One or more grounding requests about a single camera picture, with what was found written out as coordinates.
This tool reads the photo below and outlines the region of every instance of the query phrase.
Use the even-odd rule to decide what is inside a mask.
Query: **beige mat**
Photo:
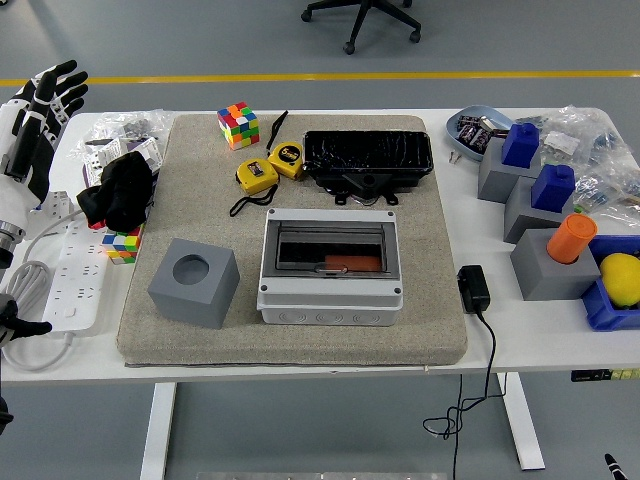
[[[391,327],[267,325],[256,295],[267,207],[247,205],[235,218],[229,209],[243,196],[234,179],[246,159],[264,157],[275,116],[261,116],[261,141],[231,151],[214,115],[184,115],[174,123],[165,164],[127,296],[118,349],[130,366],[145,365],[448,365],[467,348],[451,249],[434,173],[398,206],[380,199],[373,207],[331,195],[306,178],[280,180],[273,207],[393,209],[397,213],[404,307]],[[308,130],[414,130],[411,116],[290,114],[276,143],[302,141]],[[240,284],[221,330],[162,317],[147,294],[174,237],[232,248]]]

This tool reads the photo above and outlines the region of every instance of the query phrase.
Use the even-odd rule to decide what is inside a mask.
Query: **gray block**
[[[552,259],[547,243],[555,232],[555,228],[527,230],[511,252],[524,300],[575,300],[600,277],[588,248],[571,265]]]
[[[239,281],[233,250],[174,238],[147,292],[164,317],[220,329]]]
[[[538,178],[542,166],[536,152],[530,168],[513,167],[502,163],[503,138],[493,137],[487,145],[478,172],[478,198],[490,202],[506,203],[518,178]]]
[[[564,204],[561,213],[549,212],[531,206],[531,187],[534,178],[520,177],[513,187],[504,208],[504,235],[507,243],[518,243],[530,228],[557,228],[567,215],[573,212],[573,203]]]

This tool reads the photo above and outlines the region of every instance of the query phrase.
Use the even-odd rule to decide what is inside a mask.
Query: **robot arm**
[[[69,118],[84,104],[88,75],[74,74],[76,68],[71,60],[45,70],[0,106],[0,280],[24,238],[29,211],[47,196],[51,162]],[[0,298],[0,337],[10,337],[4,335],[4,342],[50,330],[19,320],[14,304]]]

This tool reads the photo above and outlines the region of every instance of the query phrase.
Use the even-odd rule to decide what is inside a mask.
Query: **table leg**
[[[156,383],[140,480],[162,480],[169,448],[176,383]]]
[[[506,374],[498,373],[500,388],[504,391]],[[520,459],[522,470],[543,470],[544,460],[538,444],[531,413],[524,395],[520,375],[517,372],[509,372],[507,394],[503,397],[504,406],[509,417],[511,433],[516,444],[516,451]]]

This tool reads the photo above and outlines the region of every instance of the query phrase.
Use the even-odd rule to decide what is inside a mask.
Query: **white cable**
[[[58,362],[64,356],[64,354],[67,353],[71,348],[71,342],[73,342],[73,337],[75,337],[75,335],[72,332],[66,332],[64,334],[64,347],[60,351],[60,353],[58,353],[51,360],[47,360],[46,362],[41,363],[39,365],[26,365],[24,363],[20,363],[18,360],[13,358],[13,355],[9,352],[9,345],[11,345],[11,343],[8,343],[4,347],[2,347],[2,353],[4,354],[4,359],[13,368],[17,368],[19,370],[26,370],[28,372],[37,372],[38,370],[44,370],[45,368],[48,368],[54,363]]]
[[[18,269],[13,273],[13,275],[9,279],[9,282],[3,290],[3,293],[9,294],[15,299],[21,315],[24,315],[25,312],[33,307],[38,302],[38,300],[40,300],[40,297],[42,297],[42,295],[46,291],[48,291],[50,287],[49,280],[51,277],[51,270],[45,263],[34,260],[29,261],[28,258],[31,254],[31,250],[33,250],[35,244],[50,230],[57,227],[61,223],[66,222],[67,220],[71,220],[73,217],[79,215],[80,213],[82,213],[82,210],[77,210],[53,222],[33,238],[33,240],[31,241],[31,245],[29,245],[29,247],[25,251],[24,257],[22,258],[22,261],[24,263],[20,265]],[[26,365],[17,361],[9,352],[9,343],[2,347],[4,358],[7,360],[7,363],[9,365],[20,370],[26,370],[30,372],[42,370],[58,362],[64,356],[64,354],[71,347],[74,336],[75,335],[73,333],[66,332],[64,335],[64,348],[62,349],[62,351],[51,360],[48,360],[39,365]]]

